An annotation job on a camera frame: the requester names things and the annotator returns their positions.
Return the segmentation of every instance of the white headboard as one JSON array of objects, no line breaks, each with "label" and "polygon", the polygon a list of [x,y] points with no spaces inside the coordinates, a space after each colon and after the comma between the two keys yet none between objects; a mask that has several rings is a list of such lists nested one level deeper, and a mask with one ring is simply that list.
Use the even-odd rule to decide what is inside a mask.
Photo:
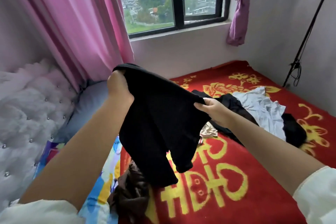
[{"label": "white headboard", "polygon": [[31,183],[47,140],[72,114],[76,95],[47,60],[0,72],[0,212]]}]

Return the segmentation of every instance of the green field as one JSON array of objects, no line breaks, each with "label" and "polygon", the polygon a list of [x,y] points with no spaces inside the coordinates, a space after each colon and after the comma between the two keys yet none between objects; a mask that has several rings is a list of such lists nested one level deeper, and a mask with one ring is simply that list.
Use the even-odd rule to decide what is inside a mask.
[{"label": "green field", "polygon": [[166,28],[166,27],[171,27],[174,26],[174,22],[165,24],[165,25],[150,25],[150,26],[143,26],[143,25],[137,25],[137,24],[130,24],[126,23],[126,29],[128,34],[132,33],[138,33],[142,31],[148,31],[152,29],[158,29],[158,28]]}]

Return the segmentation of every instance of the window sill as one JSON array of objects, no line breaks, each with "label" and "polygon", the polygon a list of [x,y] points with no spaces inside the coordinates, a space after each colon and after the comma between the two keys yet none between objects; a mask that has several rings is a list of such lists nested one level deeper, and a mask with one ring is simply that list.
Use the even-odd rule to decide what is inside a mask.
[{"label": "window sill", "polygon": [[182,32],[200,30],[200,29],[204,29],[204,28],[217,27],[217,26],[220,26],[220,25],[231,24],[231,22],[232,22],[231,20],[226,20],[224,22],[216,22],[216,23],[211,23],[211,24],[197,26],[197,27],[183,28],[183,29],[178,29],[178,30],[174,30],[174,31],[154,34],[154,35],[134,37],[134,38],[130,39],[130,42],[144,40],[144,39],[151,39],[151,38],[156,38],[156,37],[162,37],[162,36],[172,35],[172,34],[179,34],[179,33],[182,33]]}]

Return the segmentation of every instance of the gray pillow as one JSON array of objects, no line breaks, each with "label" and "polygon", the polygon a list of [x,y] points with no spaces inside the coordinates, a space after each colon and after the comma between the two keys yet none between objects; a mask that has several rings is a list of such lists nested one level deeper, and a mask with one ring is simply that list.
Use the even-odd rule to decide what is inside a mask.
[{"label": "gray pillow", "polygon": [[107,95],[106,81],[88,86],[79,96],[78,103],[69,122],[59,130],[53,141],[67,143],[102,106]]}]

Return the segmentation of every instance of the multicolored fabric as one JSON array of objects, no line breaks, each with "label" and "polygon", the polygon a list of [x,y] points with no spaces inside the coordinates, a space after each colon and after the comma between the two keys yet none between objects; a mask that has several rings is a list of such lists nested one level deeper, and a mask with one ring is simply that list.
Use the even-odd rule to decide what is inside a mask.
[{"label": "multicolored fabric", "polygon": [[[307,142],[301,149],[336,167],[336,118],[276,85],[246,61],[172,80],[187,90],[204,91],[212,97],[265,86],[271,100],[286,106],[286,112],[306,130]],[[129,160],[122,149],[121,173]],[[175,172],[178,184],[151,190],[143,223],[306,223],[293,198],[243,146],[224,135],[204,139],[192,162],[191,170]]]},{"label": "multicolored fabric", "polygon": [[103,170],[97,179],[92,191],[87,197],[78,215],[86,219],[86,224],[116,224],[118,215],[110,213],[107,199],[115,189],[120,176],[120,151],[119,136],[115,139],[113,148],[104,164]]}]

